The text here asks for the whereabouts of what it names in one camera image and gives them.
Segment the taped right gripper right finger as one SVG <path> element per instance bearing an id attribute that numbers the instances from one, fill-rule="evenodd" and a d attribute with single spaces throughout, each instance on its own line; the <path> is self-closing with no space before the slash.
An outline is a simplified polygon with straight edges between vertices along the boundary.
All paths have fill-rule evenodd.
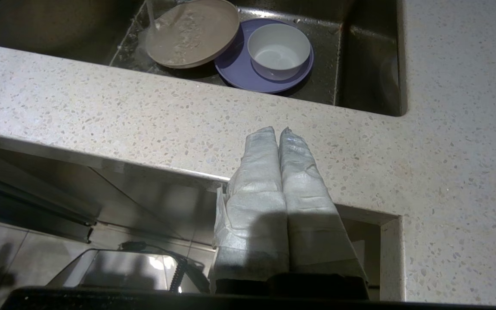
<path id="1" fill-rule="evenodd" d="M 285 128 L 278 151 L 291 270 L 366 277 L 305 139 Z"/>

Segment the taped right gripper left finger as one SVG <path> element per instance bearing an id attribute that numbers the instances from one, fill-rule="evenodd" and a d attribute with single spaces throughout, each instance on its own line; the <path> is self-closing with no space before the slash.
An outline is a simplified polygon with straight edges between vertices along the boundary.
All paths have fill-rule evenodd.
<path id="1" fill-rule="evenodd" d="M 226 280 L 265 282 L 289 271 L 287 206 L 274 128 L 246 137 L 240 166 L 217 190 L 210 290 Z"/>

